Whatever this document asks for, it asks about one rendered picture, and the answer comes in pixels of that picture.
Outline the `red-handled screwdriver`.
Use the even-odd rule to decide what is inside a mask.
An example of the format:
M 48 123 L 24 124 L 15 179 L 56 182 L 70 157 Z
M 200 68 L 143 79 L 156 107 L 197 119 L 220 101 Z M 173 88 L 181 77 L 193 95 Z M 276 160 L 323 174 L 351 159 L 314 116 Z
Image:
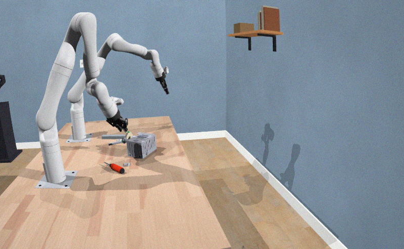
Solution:
M 108 164 L 111 167 L 111 169 L 113 169 L 113 170 L 115 170 L 115 171 L 117 171 L 119 173 L 124 173 L 124 168 L 122 168 L 122 167 L 120 167 L 120 166 L 118 166 L 116 164 L 109 164 L 107 162 L 104 162 L 104 163 Z

